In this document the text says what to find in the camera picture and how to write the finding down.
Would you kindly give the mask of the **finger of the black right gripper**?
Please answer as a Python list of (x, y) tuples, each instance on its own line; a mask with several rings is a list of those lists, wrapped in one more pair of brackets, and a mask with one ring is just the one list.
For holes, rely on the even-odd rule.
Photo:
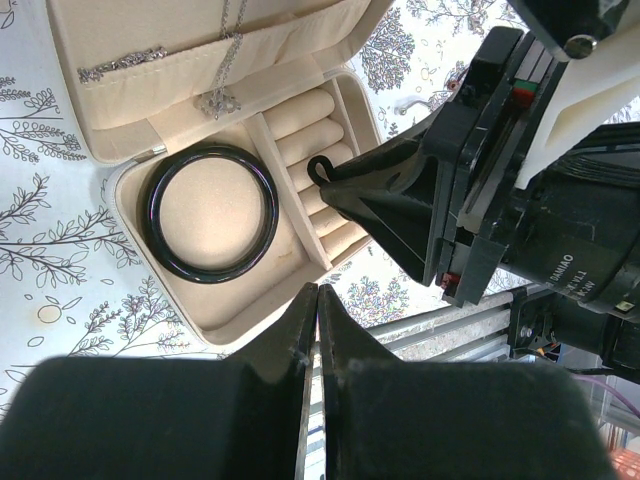
[(450, 142), (438, 136), (396, 137), (344, 164), (324, 163), (326, 200), (407, 197), (432, 200)]
[(358, 197), (354, 200), (326, 200), (326, 161), (330, 162), (324, 156), (319, 158), (319, 186), (322, 199), (341, 216), (362, 227), (411, 279), (424, 285), (440, 283), (438, 248), (441, 245), (432, 232), (438, 187), (432, 200), (378, 196)]

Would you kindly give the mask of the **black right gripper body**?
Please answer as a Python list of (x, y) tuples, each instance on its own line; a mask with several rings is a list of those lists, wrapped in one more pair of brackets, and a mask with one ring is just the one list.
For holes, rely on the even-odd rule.
[(513, 236), (505, 205), (564, 73), (533, 34), (495, 27), (422, 139), (437, 164), (424, 274), (479, 302)]

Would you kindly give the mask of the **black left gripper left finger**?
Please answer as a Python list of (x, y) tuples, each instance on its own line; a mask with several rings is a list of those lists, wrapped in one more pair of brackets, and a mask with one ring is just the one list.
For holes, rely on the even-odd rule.
[(55, 357), (1, 424), (5, 479), (300, 479), (318, 288), (222, 360)]

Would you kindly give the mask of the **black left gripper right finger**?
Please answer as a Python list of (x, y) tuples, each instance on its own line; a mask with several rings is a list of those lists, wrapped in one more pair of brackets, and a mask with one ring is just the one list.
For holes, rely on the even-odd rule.
[(404, 361), (319, 289), (329, 479), (612, 479), (577, 383), (558, 366)]

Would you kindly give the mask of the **beige jewelry box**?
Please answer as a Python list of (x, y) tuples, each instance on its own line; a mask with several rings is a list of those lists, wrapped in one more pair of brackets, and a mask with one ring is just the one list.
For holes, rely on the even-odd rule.
[(321, 199), (311, 158), (377, 147), (348, 62), (387, 1), (50, 1), (108, 202), (185, 326), (218, 351), (272, 323), (370, 242)]

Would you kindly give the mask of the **black bangle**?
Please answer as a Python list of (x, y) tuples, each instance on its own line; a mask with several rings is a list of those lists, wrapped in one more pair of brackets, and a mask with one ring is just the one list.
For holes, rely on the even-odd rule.
[(153, 257), (197, 284), (231, 281), (264, 257), (276, 235), (279, 198), (264, 163), (231, 145), (203, 145), (164, 159), (141, 200)]

